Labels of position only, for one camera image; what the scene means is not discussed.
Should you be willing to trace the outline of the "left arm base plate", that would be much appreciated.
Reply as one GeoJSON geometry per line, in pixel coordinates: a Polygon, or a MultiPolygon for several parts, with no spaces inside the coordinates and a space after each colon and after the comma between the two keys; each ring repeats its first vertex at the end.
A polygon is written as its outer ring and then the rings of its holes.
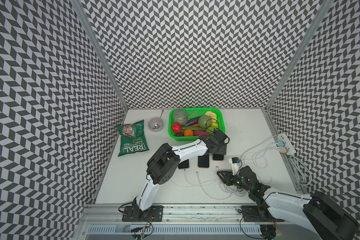
{"type": "Polygon", "coordinates": [[[138,207],[126,206],[123,212],[123,222],[161,222],[164,206],[153,205],[148,210],[141,211],[138,207]]]}

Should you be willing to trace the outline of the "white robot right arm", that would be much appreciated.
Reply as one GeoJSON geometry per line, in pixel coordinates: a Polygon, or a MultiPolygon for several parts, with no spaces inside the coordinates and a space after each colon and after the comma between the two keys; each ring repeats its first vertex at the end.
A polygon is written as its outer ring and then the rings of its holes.
{"type": "Polygon", "coordinates": [[[261,183],[249,166],[237,173],[218,171],[217,175],[225,186],[246,191],[262,219],[293,223],[323,240],[352,240],[359,229],[357,221],[322,192],[299,195],[279,191],[261,183]]]}

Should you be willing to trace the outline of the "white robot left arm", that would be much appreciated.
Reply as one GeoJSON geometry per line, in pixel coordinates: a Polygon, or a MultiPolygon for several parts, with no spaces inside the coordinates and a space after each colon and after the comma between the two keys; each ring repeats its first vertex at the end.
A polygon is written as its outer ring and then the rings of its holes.
{"type": "Polygon", "coordinates": [[[133,200],[134,210],[146,212],[152,207],[160,186],[172,178],[180,163],[194,157],[213,155],[229,139],[220,129],[215,129],[211,135],[200,136],[185,145],[161,145],[147,163],[146,182],[140,195],[133,200]]]}

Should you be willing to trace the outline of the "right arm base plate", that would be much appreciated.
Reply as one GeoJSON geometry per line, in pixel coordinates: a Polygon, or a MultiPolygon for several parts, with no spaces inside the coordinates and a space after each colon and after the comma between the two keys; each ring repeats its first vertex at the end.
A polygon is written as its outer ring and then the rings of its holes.
{"type": "Polygon", "coordinates": [[[238,213],[244,218],[244,222],[284,222],[285,220],[276,219],[271,216],[270,212],[267,209],[261,208],[259,206],[241,206],[238,209],[238,213]]]}

